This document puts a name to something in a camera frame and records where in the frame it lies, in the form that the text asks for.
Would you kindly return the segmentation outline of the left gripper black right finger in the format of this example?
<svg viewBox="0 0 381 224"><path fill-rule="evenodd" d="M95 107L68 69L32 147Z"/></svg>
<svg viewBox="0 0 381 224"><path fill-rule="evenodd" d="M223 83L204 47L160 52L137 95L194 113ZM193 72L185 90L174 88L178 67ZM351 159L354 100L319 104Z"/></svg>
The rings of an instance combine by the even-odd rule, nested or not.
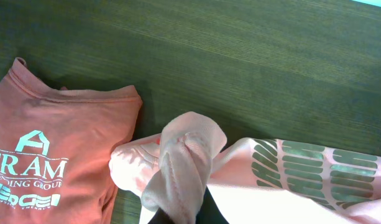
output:
<svg viewBox="0 0 381 224"><path fill-rule="evenodd" d="M196 224L229 224L219 211L208 188L206 188L203 204L196 216Z"/></svg>

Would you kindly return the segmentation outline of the pink printed t-shirt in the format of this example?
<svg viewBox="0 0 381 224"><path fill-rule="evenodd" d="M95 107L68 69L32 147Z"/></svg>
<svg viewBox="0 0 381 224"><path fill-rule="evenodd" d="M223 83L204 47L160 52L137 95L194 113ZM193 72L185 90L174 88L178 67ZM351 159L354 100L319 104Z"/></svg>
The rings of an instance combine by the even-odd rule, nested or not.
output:
<svg viewBox="0 0 381 224"><path fill-rule="evenodd" d="M110 174L148 218L161 210L175 223L196 221L205 192L229 223L381 223L381 157L281 139L226 142L211 118L187 112L115 148Z"/></svg>

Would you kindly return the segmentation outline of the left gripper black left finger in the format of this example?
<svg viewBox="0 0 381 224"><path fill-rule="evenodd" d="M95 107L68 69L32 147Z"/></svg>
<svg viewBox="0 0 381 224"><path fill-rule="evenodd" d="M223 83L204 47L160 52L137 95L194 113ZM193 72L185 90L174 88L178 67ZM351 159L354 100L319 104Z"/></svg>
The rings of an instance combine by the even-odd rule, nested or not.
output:
<svg viewBox="0 0 381 224"><path fill-rule="evenodd" d="M148 224L172 224L172 220L162 209L159 208Z"/></svg>

